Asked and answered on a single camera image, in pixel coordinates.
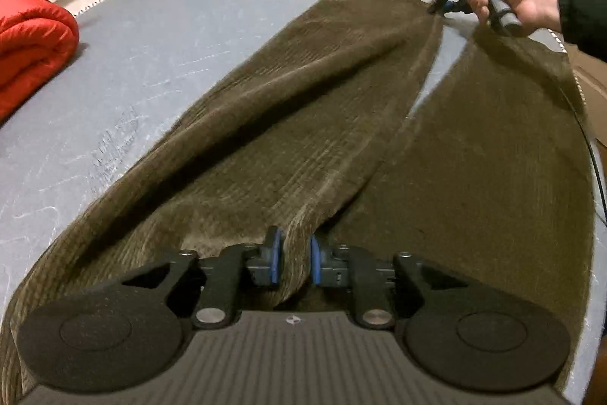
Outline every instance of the red puffer jacket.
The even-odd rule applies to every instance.
[[[0,0],[0,123],[57,74],[78,46],[78,24],[47,0]]]

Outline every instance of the red quilted fabric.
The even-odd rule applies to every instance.
[[[47,0],[0,0],[0,123],[71,59],[78,24]]]

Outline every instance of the person's hand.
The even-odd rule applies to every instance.
[[[484,25],[489,19],[489,0],[467,0],[477,15],[479,22]],[[523,25],[521,35],[532,34],[538,28],[550,28],[561,31],[558,0],[503,0],[517,15]]]

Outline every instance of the gray handle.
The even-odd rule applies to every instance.
[[[491,25],[495,30],[505,30],[514,37],[521,36],[523,25],[512,12],[511,7],[502,0],[490,0]]]

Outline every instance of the silver bolt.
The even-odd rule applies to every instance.
[[[196,319],[201,323],[221,323],[225,318],[226,313],[217,307],[205,307],[196,313]]]
[[[373,326],[380,326],[389,323],[392,320],[392,315],[383,309],[369,309],[362,315],[365,323]]]

